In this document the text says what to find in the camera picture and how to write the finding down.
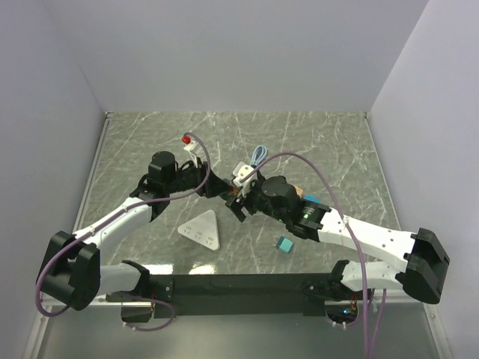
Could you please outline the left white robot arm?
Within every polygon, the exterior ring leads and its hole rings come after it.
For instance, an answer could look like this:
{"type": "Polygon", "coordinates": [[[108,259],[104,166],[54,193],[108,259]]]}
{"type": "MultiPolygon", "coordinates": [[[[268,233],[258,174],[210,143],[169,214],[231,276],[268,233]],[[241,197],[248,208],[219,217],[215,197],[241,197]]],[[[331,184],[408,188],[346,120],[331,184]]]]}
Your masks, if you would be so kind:
{"type": "Polygon", "coordinates": [[[57,232],[49,241],[36,282],[35,303],[47,294],[74,310],[85,309],[98,295],[122,292],[134,301],[152,296],[150,272],[124,260],[102,264],[102,255],[128,235],[159,217],[173,200],[192,194],[226,197],[234,187],[217,177],[207,162],[178,165],[174,154],[155,153],[136,189],[113,212],[75,233],[57,232]]]}

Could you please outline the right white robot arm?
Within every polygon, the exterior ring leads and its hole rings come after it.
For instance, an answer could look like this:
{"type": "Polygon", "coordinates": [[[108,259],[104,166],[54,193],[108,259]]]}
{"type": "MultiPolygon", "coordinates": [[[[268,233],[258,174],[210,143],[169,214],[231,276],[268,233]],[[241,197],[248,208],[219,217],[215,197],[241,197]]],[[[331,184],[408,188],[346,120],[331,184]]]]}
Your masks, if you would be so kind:
{"type": "Polygon", "coordinates": [[[261,212],[295,237],[374,258],[365,264],[337,263],[328,282],[334,297],[346,298],[367,287],[401,289],[417,301],[440,302],[450,258],[433,231],[420,228],[412,233],[370,224],[301,197],[283,176],[244,179],[244,175],[242,171],[233,179],[235,198],[228,204],[240,221],[261,212]]]}

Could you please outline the wooden cube plug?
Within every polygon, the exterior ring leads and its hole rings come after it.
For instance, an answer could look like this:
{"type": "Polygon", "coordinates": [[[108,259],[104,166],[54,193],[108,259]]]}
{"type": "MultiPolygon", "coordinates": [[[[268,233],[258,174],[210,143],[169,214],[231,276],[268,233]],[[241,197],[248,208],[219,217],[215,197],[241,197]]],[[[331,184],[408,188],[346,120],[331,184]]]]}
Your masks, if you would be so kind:
{"type": "Polygon", "coordinates": [[[298,194],[298,196],[299,196],[300,198],[303,198],[303,197],[304,197],[304,191],[303,191],[300,187],[298,187],[298,186],[296,186],[296,185],[294,186],[294,188],[295,188],[296,193],[298,194]]]}

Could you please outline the dark green plug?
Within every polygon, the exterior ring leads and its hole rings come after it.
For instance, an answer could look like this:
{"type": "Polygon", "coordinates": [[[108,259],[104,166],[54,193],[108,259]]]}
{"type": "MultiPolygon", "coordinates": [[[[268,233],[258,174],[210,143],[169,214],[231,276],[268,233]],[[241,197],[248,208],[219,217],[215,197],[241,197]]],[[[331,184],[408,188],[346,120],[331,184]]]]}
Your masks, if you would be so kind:
{"type": "Polygon", "coordinates": [[[238,197],[241,194],[241,188],[236,187],[235,185],[231,186],[228,196],[238,197]]]}

